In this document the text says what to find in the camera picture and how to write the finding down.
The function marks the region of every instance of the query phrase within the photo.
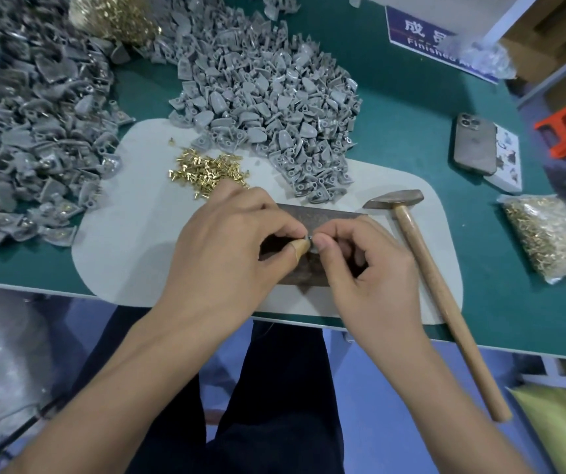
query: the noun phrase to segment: blue sign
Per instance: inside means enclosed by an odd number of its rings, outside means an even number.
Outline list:
[[[448,56],[436,48],[442,39],[453,36],[453,32],[390,6],[386,7],[386,23],[388,24],[388,38],[393,45],[399,45],[446,65],[461,69],[491,83],[499,81],[495,76],[478,71],[471,65]]]

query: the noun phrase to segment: blue floor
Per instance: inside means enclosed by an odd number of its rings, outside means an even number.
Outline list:
[[[53,355],[60,388],[65,389],[92,350],[111,316],[112,304],[52,298],[42,303],[50,319]],[[239,378],[250,341],[252,321],[246,322],[224,342],[200,373],[205,409],[224,409]],[[366,353],[345,342],[342,333],[324,330],[338,399],[345,442],[345,469],[349,474],[436,473],[437,469],[401,399]],[[476,402],[483,406],[456,346],[435,342],[452,372]],[[514,356],[483,350],[495,378],[504,386],[516,385]],[[507,393],[515,417],[500,427],[539,474],[554,473],[534,432]],[[214,435],[210,428],[209,436]]]

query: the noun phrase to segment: green table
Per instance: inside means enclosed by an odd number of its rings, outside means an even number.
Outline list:
[[[357,10],[348,0],[301,2],[288,18],[290,32],[310,33],[359,83],[364,103],[352,135],[358,145],[349,157],[416,174],[443,202],[464,283],[463,314],[476,342],[566,356],[566,279],[549,286],[534,273],[496,205],[499,192],[448,162],[453,118],[475,113],[520,135],[525,192],[552,192],[506,87],[390,45],[384,11],[372,2],[364,0]],[[167,100],[181,91],[172,65],[138,59],[119,67],[116,78],[121,107],[138,120],[166,117]],[[38,241],[0,249],[0,286],[92,296],[70,250]],[[310,321],[342,327],[334,318]],[[451,340],[445,325],[426,330],[433,339]]]

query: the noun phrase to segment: dark pants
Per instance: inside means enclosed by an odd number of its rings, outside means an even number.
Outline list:
[[[73,387],[105,365],[148,309],[120,306]],[[152,423],[128,473],[343,473],[342,429],[320,329],[255,321],[239,382],[206,443],[195,376]]]

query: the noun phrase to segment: hand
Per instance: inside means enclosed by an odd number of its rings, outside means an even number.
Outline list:
[[[410,251],[368,216],[335,219],[314,231],[335,305],[356,341],[368,350],[425,333],[419,307],[419,272]],[[353,278],[346,259],[368,267]]]
[[[259,261],[271,234],[297,239]],[[222,180],[180,233],[159,304],[177,316],[214,316],[234,330],[296,267],[309,247],[306,234],[265,190]]]

